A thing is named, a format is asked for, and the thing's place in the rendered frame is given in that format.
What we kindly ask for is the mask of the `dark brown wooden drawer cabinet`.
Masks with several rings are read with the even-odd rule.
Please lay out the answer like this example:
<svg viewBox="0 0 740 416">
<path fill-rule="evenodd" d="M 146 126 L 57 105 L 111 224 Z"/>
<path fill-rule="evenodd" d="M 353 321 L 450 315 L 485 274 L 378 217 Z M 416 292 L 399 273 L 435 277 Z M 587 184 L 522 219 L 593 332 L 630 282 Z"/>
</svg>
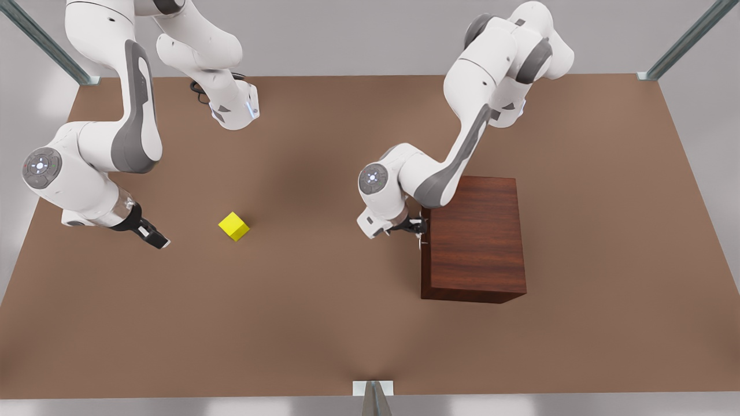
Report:
<svg viewBox="0 0 740 416">
<path fill-rule="evenodd" d="M 500 304 L 526 294 L 515 179 L 461 177 L 446 206 L 422 215 L 423 299 Z"/>
</svg>

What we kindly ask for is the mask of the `yellow cube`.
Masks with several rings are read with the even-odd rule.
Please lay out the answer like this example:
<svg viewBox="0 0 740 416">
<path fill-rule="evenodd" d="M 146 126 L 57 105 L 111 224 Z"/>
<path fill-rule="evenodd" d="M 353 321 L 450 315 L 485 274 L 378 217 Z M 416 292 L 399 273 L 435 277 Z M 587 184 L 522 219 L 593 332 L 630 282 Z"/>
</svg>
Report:
<svg viewBox="0 0 740 416">
<path fill-rule="evenodd" d="M 245 234 L 248 233 L 250 227 L 241 219 L 236 213 L 232 211 L 229 215 L 219 222 L 219 227 L 230 239 L 234 242 L 238 242 Z"/>
</svg>

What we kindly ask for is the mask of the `silver frame post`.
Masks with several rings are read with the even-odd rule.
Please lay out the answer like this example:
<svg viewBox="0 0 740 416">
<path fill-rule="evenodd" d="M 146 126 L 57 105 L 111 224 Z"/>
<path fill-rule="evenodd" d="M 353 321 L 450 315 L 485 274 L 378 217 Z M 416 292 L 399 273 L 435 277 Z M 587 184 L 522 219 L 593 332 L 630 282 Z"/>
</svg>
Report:
<svg viewBox="0 0 740 416">
<path fill-rule="evenodd" d="M 701 40 L 740 0 L 716 0 L 714 4 L 646 72 L 636 73 L 643 81 L 657 81 Z"/>
<path fill-rule="evenodd" d="M 15 0 L 0 0 L 0 12 L 81 86 L 95 86 L 99 76 L 90 76 Z"/>
<path fill-rule="evenodd" d="M 387 396 L 394 395 L 393 381 L 353 381 L 353 395 L 363 396 L 361 416 L 392 416 Z"/>
</svg>

